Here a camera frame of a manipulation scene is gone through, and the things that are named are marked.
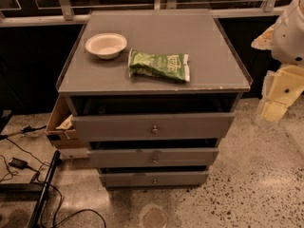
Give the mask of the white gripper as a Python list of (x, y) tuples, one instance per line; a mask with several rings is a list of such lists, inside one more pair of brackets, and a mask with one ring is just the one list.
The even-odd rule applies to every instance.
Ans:
[[(264, 30), (251, 44), (252, 48), (271, 50), (274, 25)], [(298, 66), (286, 66), (278, 70), (275, 76), (268, 76), (264, 82), (262, 96), (264, 105), (260, 117), (277, 123), (287, 109), (304, 90), (304, 69)]]

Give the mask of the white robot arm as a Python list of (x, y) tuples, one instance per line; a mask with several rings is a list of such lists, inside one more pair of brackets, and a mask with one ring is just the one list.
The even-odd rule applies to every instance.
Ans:
[(251, 47), (270, 50), (280, 62), (276, 72), (265, 76), (259, 114), (260, 119), (277, 123), (304, 91), (304, 0), (292, 0)]

